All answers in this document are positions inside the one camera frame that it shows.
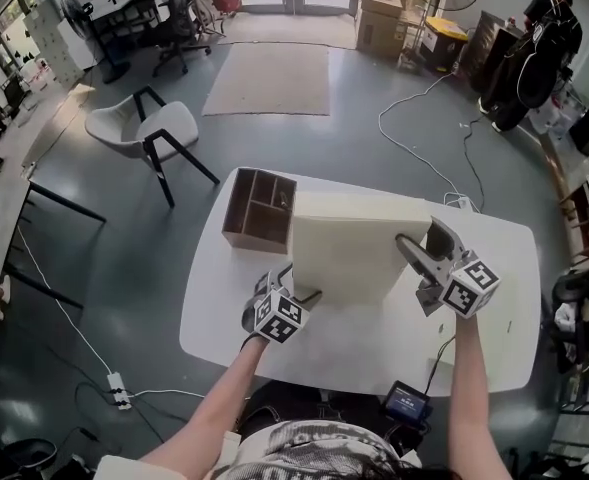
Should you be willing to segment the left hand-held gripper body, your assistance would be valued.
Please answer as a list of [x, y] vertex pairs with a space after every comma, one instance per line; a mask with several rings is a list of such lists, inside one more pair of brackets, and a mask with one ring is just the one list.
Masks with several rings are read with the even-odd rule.
[[303, 329], [309, 310], [298, 305], [293, 294], [268, 288], [268, 273], [255, 284], [252, 297], [246, 302], [241, 325], [251, 336], [283, 344]]

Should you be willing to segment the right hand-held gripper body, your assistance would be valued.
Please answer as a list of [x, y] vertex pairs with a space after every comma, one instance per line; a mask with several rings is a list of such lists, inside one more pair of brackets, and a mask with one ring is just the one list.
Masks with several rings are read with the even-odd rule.
[[459, 317], [469, 319], [486, 306], [501, 277], [474, 251], [465, 251], [463, 257], [450, 267], [441, 268], [441, 280], [430, 281], [423, 277], [416, 297], [426, 316], [441, 306], [453, 310]]

